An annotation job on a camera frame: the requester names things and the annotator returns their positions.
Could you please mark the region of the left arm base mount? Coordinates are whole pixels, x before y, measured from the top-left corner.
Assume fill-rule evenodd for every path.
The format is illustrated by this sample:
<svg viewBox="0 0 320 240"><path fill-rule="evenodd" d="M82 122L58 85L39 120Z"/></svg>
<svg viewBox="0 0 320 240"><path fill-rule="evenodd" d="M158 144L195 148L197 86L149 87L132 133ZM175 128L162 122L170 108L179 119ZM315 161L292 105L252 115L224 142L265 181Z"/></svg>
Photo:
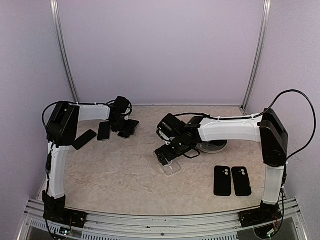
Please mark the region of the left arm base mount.
<svg viewBox="0 0 320 240"><path fill-rule="evenodd" d="M53 201L44 204L43 218L45 220L69 227L84 228L87 213L84 211L65 208L65 202Z"/></svg>

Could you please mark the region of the clear transparent phone case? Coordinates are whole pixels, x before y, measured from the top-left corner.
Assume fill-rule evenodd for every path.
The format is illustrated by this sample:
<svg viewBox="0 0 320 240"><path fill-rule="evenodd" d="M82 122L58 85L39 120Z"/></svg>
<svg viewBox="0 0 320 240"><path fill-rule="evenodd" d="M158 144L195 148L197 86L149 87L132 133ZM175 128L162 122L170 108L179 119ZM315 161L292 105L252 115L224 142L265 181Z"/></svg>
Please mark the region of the clear transparent phone case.
<svg viewBox="0 0 320 240"><path fill-rule="evenodd" d="M171 161L167 165L160 166L166 176L172 176L181 170L181 166L176 160Z"/></svg>

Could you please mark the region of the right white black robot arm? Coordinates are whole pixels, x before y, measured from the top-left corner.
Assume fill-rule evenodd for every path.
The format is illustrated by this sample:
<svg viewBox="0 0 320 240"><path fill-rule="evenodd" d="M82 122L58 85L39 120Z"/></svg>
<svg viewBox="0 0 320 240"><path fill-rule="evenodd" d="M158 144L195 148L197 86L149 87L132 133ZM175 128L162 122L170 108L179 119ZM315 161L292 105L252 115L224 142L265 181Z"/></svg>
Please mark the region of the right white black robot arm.
<svg viewBox="0 0 320 240"><path fill-rule="evenodd" d="M288 161L289 135L273 109L257 115L212 117L194 113L185 123L179 115L167 114L156 127L157 135L165 142L155 150L158 161L166 166L189 151L209 151L225 148L228 141L250 141L261 144L265 164L263 205L256 210L256 218L266 222L275 212L284 185Z"/></svg>

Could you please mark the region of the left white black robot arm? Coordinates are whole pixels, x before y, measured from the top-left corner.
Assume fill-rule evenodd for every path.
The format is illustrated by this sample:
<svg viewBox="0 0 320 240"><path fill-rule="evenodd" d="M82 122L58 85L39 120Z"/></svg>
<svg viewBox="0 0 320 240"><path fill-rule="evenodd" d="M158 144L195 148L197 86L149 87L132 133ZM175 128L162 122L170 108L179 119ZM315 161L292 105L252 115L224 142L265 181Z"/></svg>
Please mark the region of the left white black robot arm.
<svg viewBox="0 0 320 240"><path fill-rule="evenodd" d="M45 166L47 184L42 192L44 203L66 199L64 172L70 147L79 150L94 138L107 140L110 131L127 139L140 123L129 118L133 112L132 104L121 96L108 103L58 101L52 106L54 110L49 120L43 122L48 147ZM100 121L98 132L88 130L77 136L78 124L85 121Z"/></svg>

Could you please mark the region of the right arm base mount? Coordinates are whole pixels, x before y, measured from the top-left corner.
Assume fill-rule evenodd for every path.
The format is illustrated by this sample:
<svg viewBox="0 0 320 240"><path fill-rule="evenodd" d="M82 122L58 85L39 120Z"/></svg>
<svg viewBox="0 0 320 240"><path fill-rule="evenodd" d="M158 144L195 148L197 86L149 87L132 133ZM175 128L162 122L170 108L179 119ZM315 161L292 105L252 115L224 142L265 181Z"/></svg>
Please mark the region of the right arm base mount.
<svg viewBox="0 0 320 240"><path fill-rule="evenodd" d="M246 228L281 219L282 213L277 204L262 204L258 208L241 211L238 216L241 227Z"/></svg>

